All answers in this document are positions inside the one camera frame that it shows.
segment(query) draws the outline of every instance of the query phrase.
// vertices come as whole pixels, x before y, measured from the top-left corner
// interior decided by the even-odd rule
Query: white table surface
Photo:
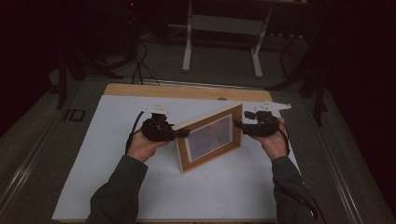
[[[85,220],[90,198],[111,176],[134,121],[145,106],[165,104],[170,123],[180,123],[230,101],[102,96],[52,219]],[[244,102],[254,111],[257,102]],[[150,118],[145,113],[141,123]],[[254,121],[244,119],[245,123]],[[297,164],[291,151],[291,160]],[[271,162],[260,143],[242,135],[241,147],[182,174],[175,142],[161,147],[146,165],[139,192],[139,221],[236,221],[276,218]]]

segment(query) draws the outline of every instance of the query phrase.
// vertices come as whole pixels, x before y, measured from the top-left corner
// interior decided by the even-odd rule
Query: gray sleeve
[[[291,193],[307,202],[313,201],[311,191],[289,157],[273,160],[272,170],[276,183],[274,195],[278,223],[315,223],[311,210],[290,196]]]
[[[91,197],[91,213],[86,223],[135,223],[138,193],[147,169],[143,162],[122,156],[108,182]]]

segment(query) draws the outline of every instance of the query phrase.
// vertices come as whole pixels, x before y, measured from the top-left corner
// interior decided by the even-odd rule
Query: table leg
[[[190,71],[190,61],[191,61],[191,16],[192,16],[192,0],[189,0],[189,16],[187,18],[187,43],[186,49],[184,50],[183,59],[183,71]]]
[[[251,58],[253,60],[254,73],[258,78],[262,77],[262,67],[260,66],[259,51],[260,48],[262,47],[262,41],[264,40],[265,32],[267,31],[268,23],[271,19],[272,12],[273,9],[271,7],[268,8],[265,21],[262,23],[262,29],[259,34],[259,41],[257,42],[256,47],[251,50]]]

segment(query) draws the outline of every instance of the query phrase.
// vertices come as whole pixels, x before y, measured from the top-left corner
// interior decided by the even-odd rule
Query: left hand
[[[134,134],[131,145],[128,148],[127,156],[145,162],[155,154],[158,147],[168,145],[169,142],[153,142],[148,140],[142,132]]]

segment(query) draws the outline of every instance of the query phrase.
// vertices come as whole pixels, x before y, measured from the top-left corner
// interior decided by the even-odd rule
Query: picture frame
[[[241,130],[234,127],[234,119],[242,120],[242,103],[226,105],[174,126],[174,130],[190,130],[188,137],[176,139],[182,174],[240,146]]]

